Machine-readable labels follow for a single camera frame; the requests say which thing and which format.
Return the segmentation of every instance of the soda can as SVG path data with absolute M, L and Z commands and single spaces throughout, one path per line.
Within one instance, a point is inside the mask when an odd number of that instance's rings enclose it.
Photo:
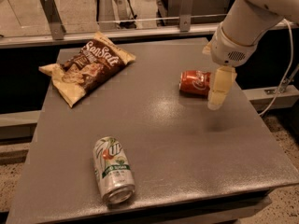
M 180 75 L 179 89 L 187 93 L 208 95 L 210 72 L 184 71 Z
M 94 171 L 104 203 L 116 204 L 135 192 L 135 181 L 121 143 L 114 137 L 98 140 L 93 149 Z

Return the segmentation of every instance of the red can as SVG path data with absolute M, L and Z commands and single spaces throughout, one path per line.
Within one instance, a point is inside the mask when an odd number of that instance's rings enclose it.
M 184 71 L 180 76 L 179 89 L 187 93 L 208 95 L 210 72 Z

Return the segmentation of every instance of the table top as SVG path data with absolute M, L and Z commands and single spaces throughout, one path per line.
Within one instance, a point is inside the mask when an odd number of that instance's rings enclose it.
M 50 86 L 7 223 L 36 223 L 132 212 L 299 183 L 294 168 L 234 84 L 218 111 L 178 90 L 185 70 L 217 67 L 204 38 L 122 44 L 136 61 L 72 109 Z M 79 49 L 62 50 L 61 62 Z M 93 146 L 114 136 L 136 192 L 104 205 Z

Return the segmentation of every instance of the bracket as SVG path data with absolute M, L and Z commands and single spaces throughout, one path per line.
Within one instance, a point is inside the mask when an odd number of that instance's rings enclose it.
M 179 30 L 188 32 L 191 27 L 193 0 L 181 0 L 179 12 Z
M 54 40 L 63 40 L 66 30 L 59 16 L 55 0 L 40 0 Z

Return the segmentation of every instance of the can lid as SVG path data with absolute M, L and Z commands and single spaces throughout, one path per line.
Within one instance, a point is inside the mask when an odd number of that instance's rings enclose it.
M 129 199 L 133 193 L 134 191 L 132 189 L 129 189 L 129 187 L 114 190 L 107 195 L 107 203 L 117 204 L 124 202 Z

